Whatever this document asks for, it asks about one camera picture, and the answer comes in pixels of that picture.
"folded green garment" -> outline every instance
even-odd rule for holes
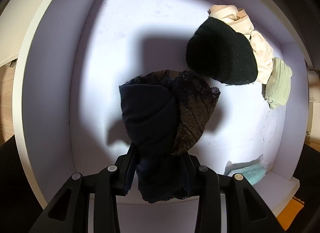
[[[236,173],[242,174],[251,185],[255,185],[262,180],[266,174],[266,169],[262,164],[257,163],[241,169],[232,170],[228,176],[233,176]]]
[[[289,98],[291,89],[292,70],[283,60],[275,57],[273,59],[273,69],[271,76],[266,84],[265,99],[270,108],[275,109],[278,106],[284,106]]]

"black wool cloth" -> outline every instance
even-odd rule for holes
[[[193,71],[228,85],[249,84],[258,75],[247,38],[212,17],[201,24],[189,40],[186,61]]]
[[[201,137],[220,91],[193,71],[157,71],[119,87],[122,118],[137,146],[139,190],[154,203],[189,195],[181,154]]]

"wooden floor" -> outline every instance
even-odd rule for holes
[[[12,87],[15,67],[0,67],[0,145],[13,136]]]

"silver screw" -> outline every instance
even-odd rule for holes
[[[72,175],[72,179],[73,179],[73,180],[78,180],[78,179],[80,179],[80,177],[81,177],[81,174],[80,174],[80,173],[74,173],[74,174]]]
[[[240,173],[237,173],[237,174],[235,175],[235,179],[236,179],[236,180],[243,180],[243,175],[240,174]]]
[[[117,170],[116,165],[110,165],[110,166],[108,167],[108,171],[116,171],[116,170]]]
[[[199,171],[206,172],[208,170],[208,167],[204,166],[204,165],[201,165],[201,166],[199,166],[198,169],[199,169]]]

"black cloth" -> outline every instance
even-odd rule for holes
[[[15,137],[0,146],[0,232],[28,233],[43,211],[23,171]]]
[[[181,154],[201,137],[220,92],[193,71],[157,71],[119,87],[123,121],[137,146],[144,200],[188,197]]]
[[[304,207],[294,218],[287,233],[320,232],[320,152],[304,145],[297,168],[293,174],[300,181],[296,198]]]
[[[258,68],[247,38],[221,20],[209,17],[187,44],[190,69],[228,85],[257,79]]]

